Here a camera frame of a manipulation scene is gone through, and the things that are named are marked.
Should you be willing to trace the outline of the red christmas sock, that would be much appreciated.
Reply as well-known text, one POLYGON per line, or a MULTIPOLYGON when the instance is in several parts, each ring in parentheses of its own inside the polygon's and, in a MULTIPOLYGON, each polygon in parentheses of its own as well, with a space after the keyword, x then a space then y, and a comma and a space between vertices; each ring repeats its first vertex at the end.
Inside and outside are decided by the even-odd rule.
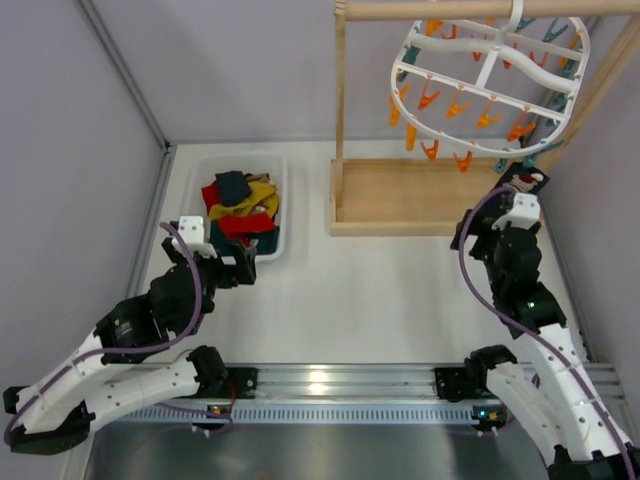
POLYGON ((217 224, 229 240, 240 240, 247 234, 266 233, 276 228, 276 224, 266 213, 244 217, 225 216, 218 219, 217 224))

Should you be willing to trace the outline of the dark navy sock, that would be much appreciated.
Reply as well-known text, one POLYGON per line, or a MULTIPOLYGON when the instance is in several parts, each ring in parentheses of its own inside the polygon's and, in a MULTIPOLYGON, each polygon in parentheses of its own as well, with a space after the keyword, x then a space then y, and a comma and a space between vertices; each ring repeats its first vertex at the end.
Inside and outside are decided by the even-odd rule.
POLYGON ((216 175, 219 199, 225 207, 233 207, 248 198, 252 191, 244 174, 232 170, 216 175))

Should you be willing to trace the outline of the navy christmas pattern sock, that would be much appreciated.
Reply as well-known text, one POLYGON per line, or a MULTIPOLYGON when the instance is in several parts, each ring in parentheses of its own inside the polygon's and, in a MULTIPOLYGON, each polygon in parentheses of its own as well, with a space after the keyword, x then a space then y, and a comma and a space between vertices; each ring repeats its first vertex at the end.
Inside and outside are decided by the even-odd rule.
POLYGON ((511 186, 521 193, 538 195, 548 182, 549 177, 540 169, 514 162, 506 168, 494 187, 511 186))

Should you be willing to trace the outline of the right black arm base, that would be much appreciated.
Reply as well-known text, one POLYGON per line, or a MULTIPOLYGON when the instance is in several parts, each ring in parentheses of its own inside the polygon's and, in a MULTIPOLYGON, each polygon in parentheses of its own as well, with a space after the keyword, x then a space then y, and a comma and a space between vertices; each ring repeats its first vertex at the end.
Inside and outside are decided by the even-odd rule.
POLYGON ((440 400, 495 399, 486 387, 486 371, 476 367, 438 367, 434 369, 436 393, 440 400))

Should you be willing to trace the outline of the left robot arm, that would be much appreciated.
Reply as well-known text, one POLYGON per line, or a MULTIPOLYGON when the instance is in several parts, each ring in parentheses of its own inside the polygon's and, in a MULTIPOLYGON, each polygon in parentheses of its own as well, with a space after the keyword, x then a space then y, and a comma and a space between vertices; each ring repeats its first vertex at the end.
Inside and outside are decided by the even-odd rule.
POLYGON ((186 259, 169 240, 163 247, 173 265, 147 293, 119 302, 70 359, 42 381, 5 390, 4 409, 13 418, 4 441, 11 452, 56 455, 147 406, 228 391, 228 369, 218 350, 206 345, 139 377, 117 378, 168 350, 180 334, 196 334, 215 308, 217 290, 256 280, 256 251, 239 242, 231 245, 232 265, 199 253, 186 259))

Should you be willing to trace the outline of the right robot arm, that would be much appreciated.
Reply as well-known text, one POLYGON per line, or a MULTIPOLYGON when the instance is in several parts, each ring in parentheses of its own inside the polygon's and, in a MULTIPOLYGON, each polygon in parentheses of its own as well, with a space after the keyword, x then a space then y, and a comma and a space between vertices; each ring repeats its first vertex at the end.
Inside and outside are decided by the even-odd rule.
POLYGON ((551 479, 636 479, 639 448, 611 417, 574 347, 566 317, 540 279, 539 211, 511 208, 494 219, 466 211, 451 243, 464 265, 485 268, 491 297, 469 289, 507 327, 513 345, 472 352, 476 385, 506 405, 540 453, 551 479), (469 253, 464 244, 475 242, 469 253))

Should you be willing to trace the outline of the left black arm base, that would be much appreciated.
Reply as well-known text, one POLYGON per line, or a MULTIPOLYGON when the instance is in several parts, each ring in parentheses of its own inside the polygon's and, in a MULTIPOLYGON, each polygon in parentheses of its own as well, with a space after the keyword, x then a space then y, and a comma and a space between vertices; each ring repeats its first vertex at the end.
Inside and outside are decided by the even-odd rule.
POLYGON ((228 367, 227 379, 213 392, 189 395, 194 399, 251 400, 256 398, 259 370, 254 367, 228 367))

